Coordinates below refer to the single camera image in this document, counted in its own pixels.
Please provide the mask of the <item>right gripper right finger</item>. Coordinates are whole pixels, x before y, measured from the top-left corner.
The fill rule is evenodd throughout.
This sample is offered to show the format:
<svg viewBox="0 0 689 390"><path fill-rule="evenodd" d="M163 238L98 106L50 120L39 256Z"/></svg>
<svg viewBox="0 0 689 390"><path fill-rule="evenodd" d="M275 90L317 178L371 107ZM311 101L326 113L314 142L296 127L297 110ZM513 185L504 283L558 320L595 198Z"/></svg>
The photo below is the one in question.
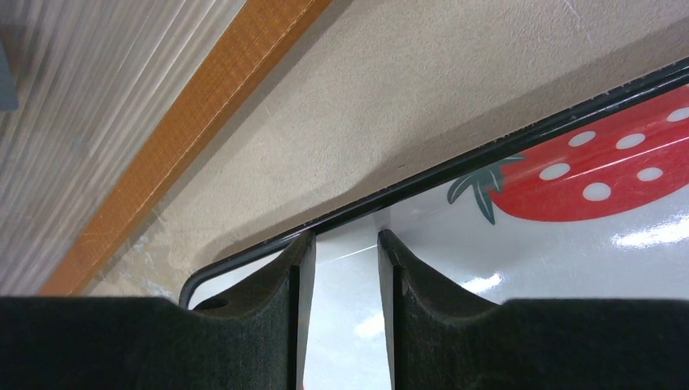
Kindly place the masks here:
<svg viewBox="0 0 689 390"><path fill-rule="evenodd" d="M688 304L654 299L493 303L378 235L395 389L685 389Z"/></svg>

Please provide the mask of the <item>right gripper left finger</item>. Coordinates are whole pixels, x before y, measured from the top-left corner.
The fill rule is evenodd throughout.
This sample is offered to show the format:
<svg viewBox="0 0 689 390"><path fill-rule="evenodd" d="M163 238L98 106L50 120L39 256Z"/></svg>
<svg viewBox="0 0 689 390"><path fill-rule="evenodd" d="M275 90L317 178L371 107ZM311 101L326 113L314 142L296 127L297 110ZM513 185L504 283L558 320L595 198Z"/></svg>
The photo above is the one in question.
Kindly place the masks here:
<svg viewBox="0 0 689 390"><path fill-rule="evenodd" d="M299 389L315 237L182 308L160 297L4 297L4 389Z"/></svg>

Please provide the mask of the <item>strawberry print white tray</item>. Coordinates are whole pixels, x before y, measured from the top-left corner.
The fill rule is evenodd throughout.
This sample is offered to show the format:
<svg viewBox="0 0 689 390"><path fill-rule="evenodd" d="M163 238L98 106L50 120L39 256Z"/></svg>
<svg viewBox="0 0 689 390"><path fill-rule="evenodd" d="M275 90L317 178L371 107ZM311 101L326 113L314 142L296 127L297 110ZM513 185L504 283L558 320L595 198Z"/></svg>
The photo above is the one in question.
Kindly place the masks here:
<svg viewBox="0 0 689 390"><path fill-rule="evenodd" d="M687 60L205 266L179 302L192 309L312 231L305 387L388 389L384 229L495 303L687 299Z"/></svg>

